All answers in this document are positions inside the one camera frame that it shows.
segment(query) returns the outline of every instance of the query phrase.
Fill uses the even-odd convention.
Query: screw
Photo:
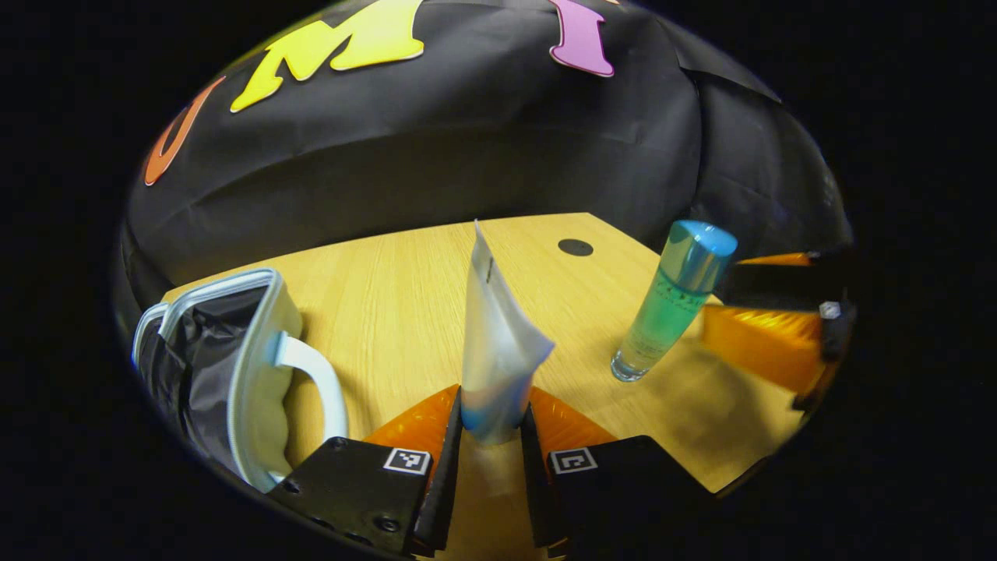
[[[346,537],[350,538],[353,541],[357,541],[357,542],[360,542],[360,543],[362,543],[364,545],[369,545],[371,547],[374,547],[374,543],[371,542],[371,540],[369,540],[369,539],[361,536],[360,534],[357,534],[355,532],[346,532],[345,535],[346,535]]]
[[[819,307],[824,319],[838,319],[841,316],[841,306],[836,301],[826,301]]]
[[[398,520],[388,518],[387,516],[379,516],[375,518],[374,524],[385,532],[395,533],[402,529],[402,525],[398,523]]]
[[[330,524],[330,523],[326,522],[325,520],[322,520],[322,519],[321,519],[321,518],[319,518],[318,516],[312,516],[312,522],[314,522],[314,523],[316,523],[316,524],[318,524],[319,526],[322,526],[322,527],[324,527],[324,528],[328,528],[329,530],[332,530],[332,531],[336,531],[336,528],[335,528],[335,527],[333,527],[333,525],[332,525],[332,524]]]

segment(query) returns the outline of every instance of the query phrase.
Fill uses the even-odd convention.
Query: black fabric backdrop
[[[166,433],[126,381],[107,274],[150,141],[219,61],[322,7],[7,6],[7,317],[21,321],[9,329],[4,393],[15,558],[350,558],[219,485]],[[978,60],[990,52],[988,13],[967,2],[934,12],[867,2],[658,7],[764,78],[810,131],[862,240],[864,271],[862,320],[817,417],[665,556],[992,557],[983,516],[994,485],[982,453],[992,374],[963,359],[980,332],[954,336],[989,321],[971,296],[988,293],[973,270],[989,258],[953,262],[954,248],[975,247],[955,235],[972,219],[989,225],[978,192],[989,184],[973,172],[989,158],[966,140],[988,138],[970,134],[985,129],[991,103],[977,87],[990,64]]]
[[[851,242],[817,143],[762,81],[653,12],[578,1],[605,19],[611,78],[550,59],[559,30],[543,0],[425,0],[422,56],[323,64],[304,82],[281,67],[280,89],[234,115],[267,43],[219,64],[169,168],[131,183],[124,339],[175,285],[475,218],[591,212],[655,251],[675,220],[706,220],[737,237],[735,259]],[[304,21],[337,26],[370,4]]]

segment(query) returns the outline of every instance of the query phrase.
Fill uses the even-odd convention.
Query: bag
[[[301,313],[280,273],[247,271],[150,307],[132,347],[167,424],[202,456],[268,492],[288,473],[284,395],[292,368],[318,387],[324,439],[347,436],[335,370],[298,340]]]

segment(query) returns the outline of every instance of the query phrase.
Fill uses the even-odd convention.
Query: white handle
[[[343,390],[339,387],[339,378],[332,369],[332,364],[321,352],[287,334],[287,331],[282,331],[277,340],[274,363],[277,366],[297,368],[315,381],[325,416],[323,442],[334,436],[345,437],[349,434],[346,402],[343,400]]]

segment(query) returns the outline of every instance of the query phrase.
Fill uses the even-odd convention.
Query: green liquid
[[[620,346],[619,358],[624,365],[639,376],[657,364],[689,327],[709,295],[679,288],[658,268]]]

